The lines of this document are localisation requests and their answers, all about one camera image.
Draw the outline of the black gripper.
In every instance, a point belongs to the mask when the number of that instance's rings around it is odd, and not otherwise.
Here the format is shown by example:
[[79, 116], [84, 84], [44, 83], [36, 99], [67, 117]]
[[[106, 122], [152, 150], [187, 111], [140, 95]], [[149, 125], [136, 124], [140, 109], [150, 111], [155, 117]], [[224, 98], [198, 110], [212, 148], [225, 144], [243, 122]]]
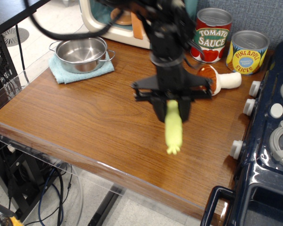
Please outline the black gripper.
[[166, 100], [178, 100], [179, 114], [185, 122], [189, 119], [191, 100], [212, 96], [212, 80], [189, 73], [183, 66], [183, 61], [187, 61], [184, 54], [170, 59], [151, 53], [150, 60], [156, 74], [133, 82], [131, 87], [135, 90], [137, 101], [150, 100], [160, 122], [165, 121]]

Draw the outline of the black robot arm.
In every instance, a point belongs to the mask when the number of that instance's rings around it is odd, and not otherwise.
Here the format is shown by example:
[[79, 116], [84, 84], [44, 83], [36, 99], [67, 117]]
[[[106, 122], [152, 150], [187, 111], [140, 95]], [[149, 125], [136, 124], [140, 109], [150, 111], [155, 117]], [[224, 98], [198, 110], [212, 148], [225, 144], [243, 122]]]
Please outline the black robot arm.
[[211, 79], [189, 73], [183, 66], [184, 51], [195, 46], [195, 22], [182, 0], [102, 0], [101, 4], [131, 11], [141, 20], [150, 41], [150, 60], [156, 75], [132, 83], [137, 101], [149, 101], [164, 122], [168, 100], [178, 102], [179, 115], [187, 121], [191, 102], [210, 98]]

